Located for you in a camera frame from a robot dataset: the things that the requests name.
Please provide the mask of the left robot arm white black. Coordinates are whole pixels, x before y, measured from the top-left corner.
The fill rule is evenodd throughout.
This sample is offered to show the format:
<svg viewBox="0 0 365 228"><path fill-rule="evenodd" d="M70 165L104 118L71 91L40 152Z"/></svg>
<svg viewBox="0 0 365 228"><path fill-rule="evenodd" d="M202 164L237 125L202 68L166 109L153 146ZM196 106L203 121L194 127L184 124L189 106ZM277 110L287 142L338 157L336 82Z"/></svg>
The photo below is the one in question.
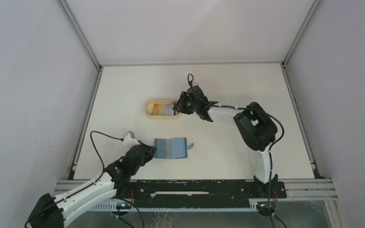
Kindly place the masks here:
<svg viewBox="0 0 365 228"><path fill-rule="evenodd" d="M154 158L156 148L139 142L101 174L65 193L41 196L25 223L26 228L66 228L98 203L128 195L129 181Z"/></svg>

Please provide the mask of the aluminium table frame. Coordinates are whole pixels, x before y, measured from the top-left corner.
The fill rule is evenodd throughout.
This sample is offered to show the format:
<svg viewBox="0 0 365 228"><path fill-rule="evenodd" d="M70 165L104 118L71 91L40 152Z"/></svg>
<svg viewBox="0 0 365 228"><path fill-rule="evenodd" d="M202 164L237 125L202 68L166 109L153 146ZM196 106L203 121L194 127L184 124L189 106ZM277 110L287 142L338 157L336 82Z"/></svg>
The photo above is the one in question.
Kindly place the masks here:
<svg viewBox="0 0 365 228"><path fill-rule="evenodd" d="M251 115L261 124L245 134L252 139L252 149L259 156L257 170L262 176L251 180L132 180L139 168L158 155L161 147L147 145L127 132L121 139L127 147L124 156L109 165L102 165L98 176L66 189L58 195L44 195L40 199L42 211L30 215L25 227L35 228L42 221L44 228L66 228L85 212L103 204L106 200L114 206L115 215L122 209L142 210L219 210L255 209L271 221L278 219L278 200L313 201L326 203L333 227L342 226L339 203L334 186L329 179L304 179L280 181L272 171L271 148L278 140L269 132L282 127L275 117L250 107L239 108L237 120Z"/></svg>

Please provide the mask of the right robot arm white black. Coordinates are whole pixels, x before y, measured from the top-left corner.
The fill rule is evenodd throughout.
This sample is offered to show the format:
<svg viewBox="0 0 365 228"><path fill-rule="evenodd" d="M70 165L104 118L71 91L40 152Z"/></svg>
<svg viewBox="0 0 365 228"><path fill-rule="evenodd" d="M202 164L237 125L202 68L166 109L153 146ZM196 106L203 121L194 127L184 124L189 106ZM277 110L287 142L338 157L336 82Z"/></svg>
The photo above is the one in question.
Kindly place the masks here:
<svg viewBox="0 0 365 228"><path fill-rule="evenodd" d="M195 113L208 122L235 124L244 143L255 152L256 193L267 198L274 192L278 176L273 168L271 149L278 140L275 124L278 121L273 121L257 102L246 107L222 105L208 100L198 85L190 85L187 91L181 92L173 110L182 114Z"/></svg>

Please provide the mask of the blue leather card holder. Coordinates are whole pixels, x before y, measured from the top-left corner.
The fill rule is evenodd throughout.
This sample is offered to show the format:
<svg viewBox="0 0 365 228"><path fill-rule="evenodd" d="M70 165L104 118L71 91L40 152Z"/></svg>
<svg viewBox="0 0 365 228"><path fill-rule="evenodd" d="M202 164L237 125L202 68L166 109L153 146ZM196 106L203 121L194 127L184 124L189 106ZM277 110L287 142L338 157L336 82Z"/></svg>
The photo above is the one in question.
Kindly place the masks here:
<svg viewBox="0 0 365 228"><path fill-rule="evenodd" d="M188 144L187 138L155 139L156 148L154 158L157 159L185 159L194 143Z"/></svg>

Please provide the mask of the beige oval tray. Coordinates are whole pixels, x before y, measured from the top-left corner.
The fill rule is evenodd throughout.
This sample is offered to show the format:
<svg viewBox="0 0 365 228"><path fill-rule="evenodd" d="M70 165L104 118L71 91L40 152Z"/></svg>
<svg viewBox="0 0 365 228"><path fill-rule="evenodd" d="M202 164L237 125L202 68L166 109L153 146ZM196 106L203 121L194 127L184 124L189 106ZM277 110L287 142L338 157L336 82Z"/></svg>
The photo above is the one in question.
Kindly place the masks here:
<svg viewBox="0 0 365 228"><path fill-rule="evenodd" d="M151 115L151 111L153 109L153 104L171 104L176 103L177 100L175 99L150 99L147 101L145 105L145 113L146 116L150 119L156 119L156 120L173 120L179 118L182 114L178 113L175 116L166 116L166 115Z"/></svg>

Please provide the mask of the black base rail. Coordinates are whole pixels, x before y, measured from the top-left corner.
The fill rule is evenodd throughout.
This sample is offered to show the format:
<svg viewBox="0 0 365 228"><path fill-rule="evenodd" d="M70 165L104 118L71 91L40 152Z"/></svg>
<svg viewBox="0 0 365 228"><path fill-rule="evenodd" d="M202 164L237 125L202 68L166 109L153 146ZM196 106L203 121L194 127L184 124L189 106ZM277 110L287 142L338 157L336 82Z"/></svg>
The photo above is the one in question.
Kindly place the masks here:
<svg viewBox="0 0 365 228"><path fill-rule="evenodd" d="M287 196L284 182L275 180L131 180L116 193L139 209L244 209L251 200Z"/></svg>

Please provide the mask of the grey card black stripe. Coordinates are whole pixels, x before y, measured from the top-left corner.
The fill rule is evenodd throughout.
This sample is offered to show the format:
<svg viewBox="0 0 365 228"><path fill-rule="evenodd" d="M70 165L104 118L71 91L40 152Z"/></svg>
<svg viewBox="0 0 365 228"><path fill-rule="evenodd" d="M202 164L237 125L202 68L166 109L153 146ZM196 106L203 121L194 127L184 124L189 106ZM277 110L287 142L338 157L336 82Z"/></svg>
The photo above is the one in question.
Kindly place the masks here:
<svg viewBox="0 0 365 228"><path fill-rule="evenodd" d="M174 107L174 103L165 104L163 106L162 115L166 115L166 116L175 116L175 115L177 115L178 112L176 110L174 110L173 107Z"/></svg>

